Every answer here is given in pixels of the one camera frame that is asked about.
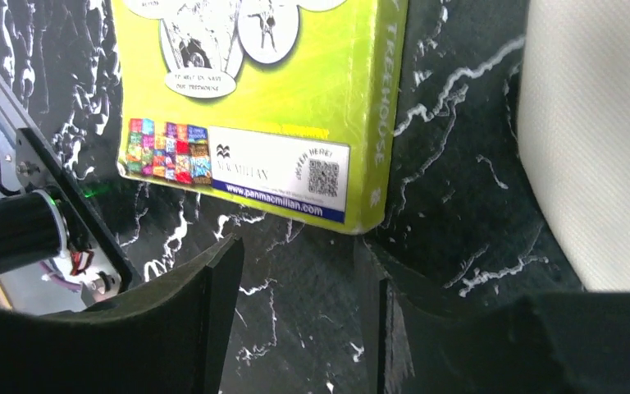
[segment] black marble surface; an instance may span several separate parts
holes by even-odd
[[[148,280],[242,235],[225,394],[364,392],[353,238],[117,175],[123,78],[108,7],[0,0],[4,78]],[[368,235],[478,309],[582,288],[519,162],[526,11],[525,0],[410,0],[388,213]]]

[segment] macmillan logo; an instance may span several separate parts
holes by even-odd
[[[231,147],[219,144],[216,147],[216,155],[220,158],[231,158]]]

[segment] cartoon illustration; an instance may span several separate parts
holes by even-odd
[[[243,57],[237,34],[240,3],[241,0],[185,2],[176,13],[163,19],[161,33],[169,42],[169,48],[164,47],[163,51],[171,70],[212,68],[235,76]],[[231,66],[232,58],[237,66]]]
[[[272,0],[267,1],[266,9],[256,14],[248,15],[250,18],[259,19],[259,28],[262,30],[262,49],[264,49],[264,40],[269,36],[272,41],[272,48],[276,52],[276,43],[274,42],[274,25],[276,20],[274,19],[274,5]]]

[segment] white veining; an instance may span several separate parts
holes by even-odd
[[[351,347],[354,348],[354,351],[356,352],[356,354],[352,357],[352,359],[354,359],[354,363],[360,363],[361,362],[361,356],[363,355],[363,346],[356,346],[353,342],[349,342],[349,344],[351,345]]]
[[[418,70],[414,71],[414,84],[418,87],[424,80],[427,80],[429,76],[433,74],[431,70]]]
[[[459,282],[460,279],[462,279],[465,276],[465,274],[467,273],[467,271],[469,271],[469,269],[472,267],[472,264],[474,264],[474,262],[477,259],[479,259],[483,254],[485,254],[487,250],[489,250],[489,244],[484,245],[481,249],[479,249],[478,251],[474,252],[474,254],[472,256],[470,256],[469,259],[463,261],[463,263],[460,264],[460,273],[455,275],[455,277],[453,279],[451,279],[450,282],[448,282],[445,285],[443,285],[443,288],[444,289],[449,289],[452,286],[454,286],[455,283]]]
[[[182,248],[182,240],[187,236],[187,220],[185,219],[185,199],[180,200],[180,224],[163,243],[163,255],[160,260],[153,259],[144,264],[144,280],[146,282],[160,277],[175,267],[175,253]]]
[[[196,202],[194,204],[194,218],[196,220],[199,220],[199,214],[201,213],[201,209],[202,209],[202,194],[197,193]]]
[[[515,51],[518,51],[519,49],[522,49],[524,45],[525,37],[521,35],[520,37],[512,39],[508,43],[504,44],[499,49],[499,51],[494,54],[494,56],[481,63],[476,68],[470,69],[469,67],[460,67],[459,69],[455,70],[452,74],[450,74],[448,80],[445,82],[443,90],[438,94],[438,102],[436,103],[436,106],[431,111],[429,111],[426,106],[420,103],[417,104],[417,106],[415,106],[414,108],[408,110],[406,113],[407,118],[402,121],[395,129],[395,137],[404,133],[404,131],[407,130],[415,117],[421,117],[424,122],[428,123],[436,116],[438,116],[443,107],[448,102],[448,97],[450,96],[450,93],[453,90],[455,84],[462,78],[467,77],[471,80],[475,80],[482,77],[487,71],[490,71],[495,66],[499,65],[506,56]]]
[[[264,283],[260,286],[250,287],[249,289],[245,289],[244,287],[241,286],[240,292],[245,294],[246,296],[251,296],[255,293],[259,293],[260,291],[265,291],[266,289],[269,288],[269,286],[272,283],[277,283],[277,281],[268,277],[267,279],[264,280]]]
[[[509,93],[510,93],[510,81],[513,79],[513,77],[516,74],[520,72],[520,66],[522,64],[523,64],[522,62],[519,62],[515,66],[512,66],[511,69],[509,70],[509,76],[507,76],[506,79],[504,80],[504,101],[505,101],[505,106],[506,106],[506,121],[509,124],[510,133],[513,136],[514,140],[516,140],[516,142],[518,142],[518,135],[515,133],[515,130],[513,129],[513,110],[510,107]]]
[[[90,166],[83,171],[83,175],[78,175],[74,170],[74,165],[78,164],[78,157],[80,155],[81,140],[75,139],[71,142],[71,156],[64,162],[64,168],[68,170],[77,180],[84,180],[89,174],[95,171],[95,167]]]
[[[269,286],[270,282],[267,282],[267,287],[258,287],[255,291],[241,291],[245,293],[247,296],[252,296],[256,292],[259,291],[269,291],[269,309],[272,311],[272,337],[270,341],[263,343],[261,345],[253,345],[251,349],[248,349],[246,346],[243,346],[242,349],[238,351],[238,355],[235,357],[238,361],[244,361],[248,366],[251,365],[252,361],[264,356],[269,350],[273,347],[276,347],[278,344],[278,338],[276,337],[276,311],[274,310],[274,288]]]
[[[448,137],[450,136],[450,133],[453,131],[455,127],[455,120],[457,120],[458,118],[456,107],[458,106],[458,104],[465,101],[467,90],[468,90],[468,86],[463,85],[460,89],[458,89],[457,91],[445,97],[444,105],[447,107],[447,111],[448,111],[447,114],[450,115],[450,121],[448,122],[448,126],[445,128],[443,135],[441,136],[441,142],[439,143],[437,148],[431,150],[433,152],[432,155],[426,160],[426,162],[424,162],[424,164],[422,164],[422,166],[414,174],[410,176],[406,176],[405,178],[402,179],[402,185],[399,187],[399,193],[400,193],[399,206],[395,207],[394,204],[391,205],[390,210],[392,211],[394,215],[392,213],[387,215],[386,221],[381,225],[383,228],[389,227],[390,221],[392,220],[393,216],[399,215],[399,213],[402,212],[405,205],[407,204],[407,195],[406,195],[407,185],[421,178],[426,173],[426,170],[433,163],[435,163],[436,160],[438,160],[441,157],[441,155],[445,152],[445,146],[448,143]]]
[[[485,158],[484,156],[480,154],[477,155],[476,159],[477,159],[477,163],[484,162],[489,165],[489,170],[491,171],[491,175],[494,177],[494,181],[501,189],[507,190],[509,188],[508,185],[506,185],[504,182],[499,180],[499,177],[496,175],[496,170],[494,169],[494,163],[492,163],[491,160],[489,160],[488,158]]]
[[[139,235],[141,233],[141,218],[146,216],[146,213],[148,213],[148,208],[142,209],[141,212],[139,212],[139,209],[138,209],[139,197],[141,196],[141,191],[144,191],[145,197],[148,198],[148,183],[140,182],[136,186],[136,195],[134,196],[134,209],[136,211],[136,214],[134,215],[134,225],[135,225],[134,235],[128,241],[120,242],[119,234],[117,234],[117,243],[120,244],[120,247],[122,248],[125,246],[129,246],[139,240]]]
[[[433,29],[431,34],[417,41],[417,51],[414,54],[415,62],[425,57],[428,53],[429,48],[438,48],[439,44],[436,39],[441,34],[441,31],[443,30],[443,25],[445,25],[445,23],[448,21],[449,12],[448,7],[446,7],[445,4],[449,2],[450,0],[441,0],[441,9],[439,10],[438,17],[436,18],[436,27]]]
[[[228,222],[233,222],[235,226],[240,226],[242,223],[254,224],[256,222],[261,222],[266,216],[266,212],[262,212],[259,215],[250,215],[245,212],[231,215],[220,215],[218,217],[218,229],[213,232],[213,236],[216,237],[216,241],[222,239],[224,227]]]
[[[294,228],[293,219],[289,219],[286,223],[286,234],[284,239],[281,241],[273,241],[271,245],[265,250],[266,253],[271,252],[277,246],[282,246],[286,244],[290,244],[293,240],[300,234],[300,232],[305,228],[305,224],[301,222],[297,222]]]
[[[462,279],[462,283],[465,285],[465,287],[460,289],[459,295],[461,297],[465,297],[474,288],[483,285],[484,283],[499,280],[508,275],[517,275],[521,273],[522,270],[531,263],[549,263],[550,260],[546,256],[538,256],[533,254],[535,244],[537,243],[537,239],[542,233],[543,226],[543,224],[540,224],[540,226],[536,229],[534,236],[532,237],[532,239],[529,240],[529,243],[527,244],[527,248],[518,256],[517,265],[513,267],[503,268],[496,272],[484,271],[480,268],[475,268],[473,277]]]
[[[447,203],[448,201],[451,201],[453,199],[453,196],[455,195],[455,189],[452,189],[451,191],[448,192],[448,194],[444,195],[441,198],[441,202],[443,204]]]
[[[240,319],[240,321],[243,322],[243,324],[247,328],[248,324],[245,322],[245,318],[243,317],[243,314],[241,314],[240,311],[237,308],[235,308],[235,314],[238,315],[238,318]]]

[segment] white fabric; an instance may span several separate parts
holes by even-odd
[[[587,289],[630,291],[630,1],[532,0],[518,146]]]

